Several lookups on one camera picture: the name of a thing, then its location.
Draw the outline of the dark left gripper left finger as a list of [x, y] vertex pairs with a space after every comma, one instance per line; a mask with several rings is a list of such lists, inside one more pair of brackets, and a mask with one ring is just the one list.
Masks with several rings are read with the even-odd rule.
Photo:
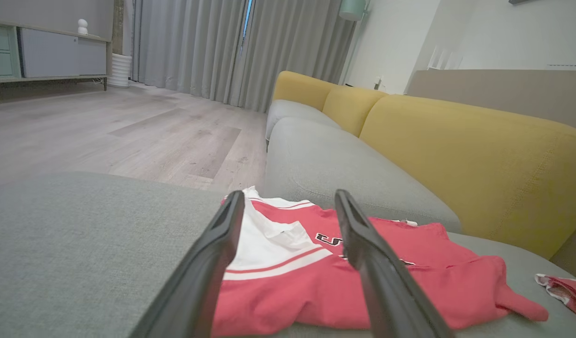
[[222, 278], [236, 256], [245, 196], [233, 191], [181, 259], [132, 338], [208, 338]]

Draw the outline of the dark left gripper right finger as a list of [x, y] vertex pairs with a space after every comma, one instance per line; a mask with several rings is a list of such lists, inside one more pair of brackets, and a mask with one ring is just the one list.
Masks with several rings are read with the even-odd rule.
[[336, 190], [342, 253], [359, 272], [375, 338], [453, 338], [405, 264], [376, 231], [354, 197]]

